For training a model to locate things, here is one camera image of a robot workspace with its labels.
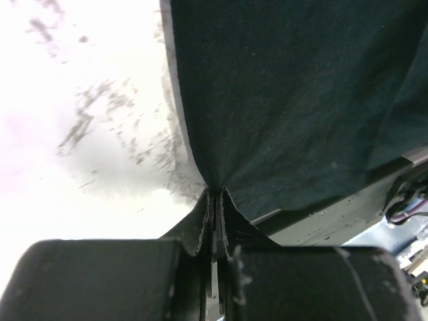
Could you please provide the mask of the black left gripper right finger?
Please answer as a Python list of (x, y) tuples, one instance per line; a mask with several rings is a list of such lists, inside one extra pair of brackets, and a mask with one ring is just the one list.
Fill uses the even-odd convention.
[(219, 307), (226, 320), (420, 320), (395, 258), (376, 247), (282, 246), (227, 189), (215, 206)]

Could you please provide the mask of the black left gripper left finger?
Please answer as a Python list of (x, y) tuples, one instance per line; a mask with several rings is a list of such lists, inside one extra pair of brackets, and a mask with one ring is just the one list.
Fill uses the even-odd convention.
[(2, 320), (204, 320), (211, 200), (158, 239), (49, 240), (20, 258)]

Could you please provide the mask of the black t-shirt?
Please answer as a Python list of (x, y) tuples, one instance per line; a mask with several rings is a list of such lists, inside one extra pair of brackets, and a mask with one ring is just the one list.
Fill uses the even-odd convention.
[(197, 167), (248, 218), (427, 144), (426, 1), (167, 1)]

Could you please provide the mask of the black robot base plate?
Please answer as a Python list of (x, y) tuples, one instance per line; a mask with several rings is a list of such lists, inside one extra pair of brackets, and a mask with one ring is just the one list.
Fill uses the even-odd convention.
[(280, 245), (340, 245), (400, 211), (426, 188), (427, 148), (422, 147), (374, 170), (354, 194), (299, 211), (278, 209), (252, 223)]

